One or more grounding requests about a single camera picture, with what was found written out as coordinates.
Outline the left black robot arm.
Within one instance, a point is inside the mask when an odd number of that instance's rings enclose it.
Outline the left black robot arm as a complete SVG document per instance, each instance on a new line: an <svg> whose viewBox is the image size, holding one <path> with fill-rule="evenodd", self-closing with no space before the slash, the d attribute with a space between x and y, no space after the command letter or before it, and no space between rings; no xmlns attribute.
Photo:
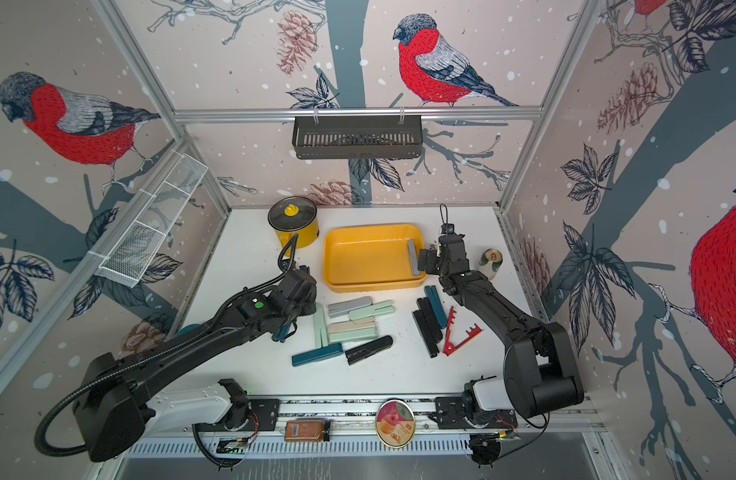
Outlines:
<svg viewBox="0 0 736 480"><path fill-rule="evenodd" d="M34 446L49 457L85 453L93 462L110 460L133 446L156 415L149 401L186 373L264 334L283 337L286 326L315 312L317 282L306 270L289 270L227 299L208 321L158 347L130 358L110 353L94 359L82 385L52 407L38 424ZM71 408L83 442L49 443L51 423Z"/></svg>

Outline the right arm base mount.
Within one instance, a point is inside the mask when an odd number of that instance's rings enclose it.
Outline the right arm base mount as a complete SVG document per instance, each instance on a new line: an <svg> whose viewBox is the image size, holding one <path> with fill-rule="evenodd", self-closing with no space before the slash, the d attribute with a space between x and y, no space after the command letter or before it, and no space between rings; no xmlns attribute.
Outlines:
<svg viewBox="0 0 736 480"><path fill-rule="evenodd" d="M517 428L516 414L511 409L484 410L469 394L436 397L434 410L428 417L440 429L506 429Z"/></svg>

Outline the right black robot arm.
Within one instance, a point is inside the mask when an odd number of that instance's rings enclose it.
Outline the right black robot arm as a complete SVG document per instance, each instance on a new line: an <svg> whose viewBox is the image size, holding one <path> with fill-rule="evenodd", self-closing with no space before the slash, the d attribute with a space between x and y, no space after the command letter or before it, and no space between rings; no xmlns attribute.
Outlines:
<svg viewBox="0 0 736 480"><path fill-rule="evenodd" d="M585 392L566 329L542 322L499 293L480 271L470 268L464 236L441 226L438 249L423 249L418 266L436 275L443 291L477 315L505 348L502 367L506 395L525 418L584 401Z"/></svg>

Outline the dark teal pliers bottom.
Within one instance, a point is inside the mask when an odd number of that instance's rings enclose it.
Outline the dark teal pliers bottom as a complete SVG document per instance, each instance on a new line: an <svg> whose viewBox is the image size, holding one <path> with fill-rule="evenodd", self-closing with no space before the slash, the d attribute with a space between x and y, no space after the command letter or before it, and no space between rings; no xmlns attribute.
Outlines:
<svg viewBox="0 0 736 480"><path fill-rule="evenodd" d="M294 355L291 358L293 367L300 367L303 365L328 360L344 353L341 343L333 343L324 347L320 347L314 350L302 352Z"/></svg>

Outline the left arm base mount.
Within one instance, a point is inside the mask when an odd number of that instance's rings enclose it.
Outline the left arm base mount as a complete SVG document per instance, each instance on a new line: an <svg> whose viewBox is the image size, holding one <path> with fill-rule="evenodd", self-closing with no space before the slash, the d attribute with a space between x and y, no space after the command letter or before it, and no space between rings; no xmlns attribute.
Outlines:
<svg viewBox="0 0 736 480"><path fill-rule="evenodd" d="M221 408L196 422L201 432L272 432L275 429L281 401L276 398L250 396L230 378L218 381L217 398Z"/></svg>

